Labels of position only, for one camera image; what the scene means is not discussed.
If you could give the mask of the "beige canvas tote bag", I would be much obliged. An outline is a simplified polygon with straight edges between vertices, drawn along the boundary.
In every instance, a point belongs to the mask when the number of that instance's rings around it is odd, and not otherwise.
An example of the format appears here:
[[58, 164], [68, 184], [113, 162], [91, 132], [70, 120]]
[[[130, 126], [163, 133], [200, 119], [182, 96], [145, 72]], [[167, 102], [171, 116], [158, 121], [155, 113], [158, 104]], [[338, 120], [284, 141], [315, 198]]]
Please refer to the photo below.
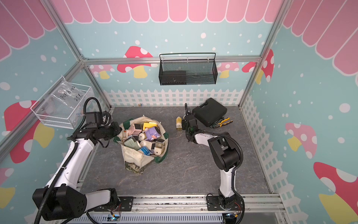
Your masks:
[[[138, 123], [143, 128], [144, 122], [156, 122], [158, 124], [158, 128], [161, 132], [161, 137], [159, 139], [162, 139], [165, 141], [165, 150], [162, 155], [156, 156], [154, 154], [154, 147], [155, 144], [154, 141], [148, 141], [146, 140], [145, 136], [145, 130], [142, 130], [142, 133], [140, 135], [128, 135], [128, 129], [133, 123]], [[169, 134], [165, 131], [164, 127], [162, 126], [161, 122], [157, 120], [153, 120], [151, 118], [141, 116], [136, 119], [129, 119], [122, 124], [119, 125], [122, 128], [122, 131], [118, 136], [114, 138], [114, 142], [119, 144], [121, 146], [122, 150], [122, 156], [125, 162], [125, 168], [126, 170], [136, 173], [136, 174], [142, 174], [146, 168], [146, 166], [152, 162], [154, 163], [161, 163], [166, 158], [169, 148]], [[139, 150], [134, 150], [132, 148], [126, 147], [124, 145], [124, 142], [129, 138], [134, 137], [136, 140], [140, 142], [141, 147], [146, 146], [148, 149], [151, 150], [152, 155], [146, 156]]]

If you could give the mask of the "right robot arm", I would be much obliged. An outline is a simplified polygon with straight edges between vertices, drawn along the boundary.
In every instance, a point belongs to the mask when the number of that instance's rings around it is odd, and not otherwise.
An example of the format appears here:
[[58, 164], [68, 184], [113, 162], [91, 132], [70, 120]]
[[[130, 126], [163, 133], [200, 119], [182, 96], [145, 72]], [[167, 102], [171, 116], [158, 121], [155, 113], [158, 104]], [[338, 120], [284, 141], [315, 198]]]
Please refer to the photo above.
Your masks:
[[210, 148], [213, 160], [220, 170], [218, 202], [221, 208], [224, 210], [237, 208], [244, 212], [244, 200], [236, 191], [235, 186], [236, 171], [242, 165], [244, 157], [238, 142], [228, 132], [211, 133], [200, 130], [197, 120], [187, 104], [185, 104], [182, 126], [189, 142]]

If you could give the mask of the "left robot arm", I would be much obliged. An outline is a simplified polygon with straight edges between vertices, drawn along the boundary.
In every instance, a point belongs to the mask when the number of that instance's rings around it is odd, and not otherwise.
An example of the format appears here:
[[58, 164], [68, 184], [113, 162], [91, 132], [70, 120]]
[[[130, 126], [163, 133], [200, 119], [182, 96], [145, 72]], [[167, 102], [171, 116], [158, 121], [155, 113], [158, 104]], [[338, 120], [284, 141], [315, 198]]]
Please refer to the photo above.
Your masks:
[[84, 118], [80, 126], [68, 137], [71, 141], [68, 153], [55, 175], [45, 187], [36, 189], [32, 195], [38, 209], [34, 219], [36, 224], [39, 224], [41, 219], [46, 221], [63, 219], [67, 223], [83, 214], [88, 215], [96, 208], [113, 211], [120, 205], [114, 188], [89, 194], [77, 190], [80, 175], [95, 146], [100, 144], [105, 147], [103, 141], [110, 142], [122, 130], [117, 122], [112, 121], [109, 112], [102, 109], [88, 112], [87, 104], [92, 100], [99, 103], [95, 97], [90, 97], [84, 102]]

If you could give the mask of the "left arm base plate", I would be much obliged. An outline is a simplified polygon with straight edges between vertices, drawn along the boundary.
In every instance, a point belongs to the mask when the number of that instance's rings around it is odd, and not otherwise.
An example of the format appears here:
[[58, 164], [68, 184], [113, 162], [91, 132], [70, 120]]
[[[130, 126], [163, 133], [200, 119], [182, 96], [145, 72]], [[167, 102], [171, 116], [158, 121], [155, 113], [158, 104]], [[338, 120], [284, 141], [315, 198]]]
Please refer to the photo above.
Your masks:
[[132, 210], [134, 197], [117, 197], [116, 200], [110, 201], [108, 204], [101, 205], [94, 209], [96, 212], [127, 212]]

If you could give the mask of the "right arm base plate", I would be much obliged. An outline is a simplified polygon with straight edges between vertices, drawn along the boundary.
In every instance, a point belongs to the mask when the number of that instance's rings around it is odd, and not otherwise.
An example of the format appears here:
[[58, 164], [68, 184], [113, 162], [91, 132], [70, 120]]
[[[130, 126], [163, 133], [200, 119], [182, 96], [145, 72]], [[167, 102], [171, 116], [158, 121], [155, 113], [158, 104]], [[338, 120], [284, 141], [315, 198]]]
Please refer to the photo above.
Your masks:
[[208, 211], [244, 211], [244, 200], [241, 196], [233, 195], [224, 197], [222, 195], [207, 194], [206, 204]]

